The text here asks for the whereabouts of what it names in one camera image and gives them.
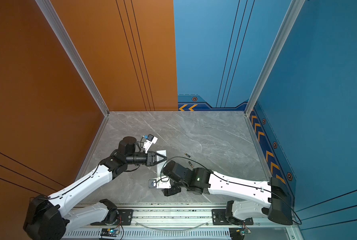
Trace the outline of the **white remote control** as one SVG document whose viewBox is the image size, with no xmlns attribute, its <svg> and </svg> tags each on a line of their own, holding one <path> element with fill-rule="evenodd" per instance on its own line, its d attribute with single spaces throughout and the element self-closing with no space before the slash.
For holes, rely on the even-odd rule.
<svg viewBox="0 0 357 240">
<path fill-rule="evenodd" d="M 160 180 L 162 177 L 164 177 L 164 174 L 162 174 L 161 171 L 163 169 L 164 164 L 166 163 L 167 154 L 166 154 L 166 150 L 160 150 L 160 151 L 157 151 L 157 153 L 165 157 L 165 159 L 161 158 L 160 156 L 158 156 L 158 158 L 157 158 L 159 161 L 162 160 L 161 163 L 156 165 L 156 176 L 157 176 L 156 179 Z"/>
</svg>

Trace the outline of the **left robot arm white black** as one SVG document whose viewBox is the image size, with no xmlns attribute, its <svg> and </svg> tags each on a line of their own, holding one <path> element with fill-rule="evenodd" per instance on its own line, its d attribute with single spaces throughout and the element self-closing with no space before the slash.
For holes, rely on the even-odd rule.
<svg viewBox="0 0 357 240">
<path fill-rule="evenodd" d="M 90 224 L 119 223 L 117 206 L 103 199 L 91 207 L 75 210 L 84 198 L 128 171 L 129 165 L 153 167 L 167 157 L 148 149 L 156 140 L 139 146 L 134 137 L 123 138 L 109 157 L 79 180 L 49 196 L 39 195 L 28 206 L 23 229 L 33 240 L 60 240 L 64 234 Z"/>
</svg>

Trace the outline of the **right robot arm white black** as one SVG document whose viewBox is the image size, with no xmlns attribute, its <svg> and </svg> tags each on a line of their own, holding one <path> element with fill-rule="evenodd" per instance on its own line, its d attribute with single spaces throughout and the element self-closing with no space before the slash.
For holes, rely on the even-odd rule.
<svg viewBox="0 0 357 240">
<path fill-rule="evenodd" d="M 161 169 L 168 179 L 162 191 L 166 197 L 180 193 L 181 188 L 197 195 L 233 197 L 225 208 L 225 219 L 231 225 L 251 225 L 254 218 L 290 226 L 293 224 L 291 199 L 286 185 L 277 178 L 270 181 L 248 181 L 222 175 L 207 168 L 186 168 L 170 161 Z"/>
</svg>

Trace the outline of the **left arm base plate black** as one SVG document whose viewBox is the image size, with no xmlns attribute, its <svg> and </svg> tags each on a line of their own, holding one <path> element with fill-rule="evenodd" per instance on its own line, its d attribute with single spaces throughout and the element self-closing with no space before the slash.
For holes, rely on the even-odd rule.
<svg viewBox="0 0 357 240">
<path fill-rule="evenodd" d="M 133 217 L 132 209 L 110 210 L 101 222 L 90 224 L 91 226 L 130 226 Z"/>
</svg>

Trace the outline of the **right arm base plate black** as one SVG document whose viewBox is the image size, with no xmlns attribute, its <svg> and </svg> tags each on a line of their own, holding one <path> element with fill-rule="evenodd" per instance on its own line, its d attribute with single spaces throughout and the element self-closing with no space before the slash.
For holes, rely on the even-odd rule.
<svg viewBox="0 0 357 240">
<path fill-rule="evenodd" d="M 252 226 L 254 224 L 252 218 L 247 218 L 245 220 L 240 220 L 228 212 L 226 209 L 213 209 L 212 222 L 215 226 L 221 225 L 236 225 L 236 226 Z"/>
</svg>

